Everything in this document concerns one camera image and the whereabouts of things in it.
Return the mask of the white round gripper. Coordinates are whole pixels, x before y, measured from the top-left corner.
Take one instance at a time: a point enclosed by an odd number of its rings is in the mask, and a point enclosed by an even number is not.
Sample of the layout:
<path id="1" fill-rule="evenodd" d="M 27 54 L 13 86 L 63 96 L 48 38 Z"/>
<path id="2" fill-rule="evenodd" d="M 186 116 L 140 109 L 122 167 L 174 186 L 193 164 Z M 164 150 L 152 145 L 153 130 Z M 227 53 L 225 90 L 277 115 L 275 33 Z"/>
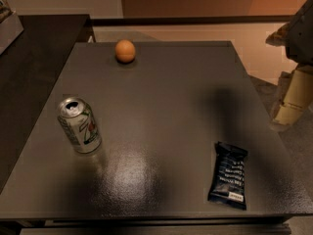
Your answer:
<path id="1" fill-rule="evenodd" d="M 285 131 L 293 126 L 313 102 L 313 0 L 306 0 L 291 18 L 271 33 L 265 42 L 285 46 L 289 59 L 299 64 L 282 72 L 270 111 L 270 127 Z"/>

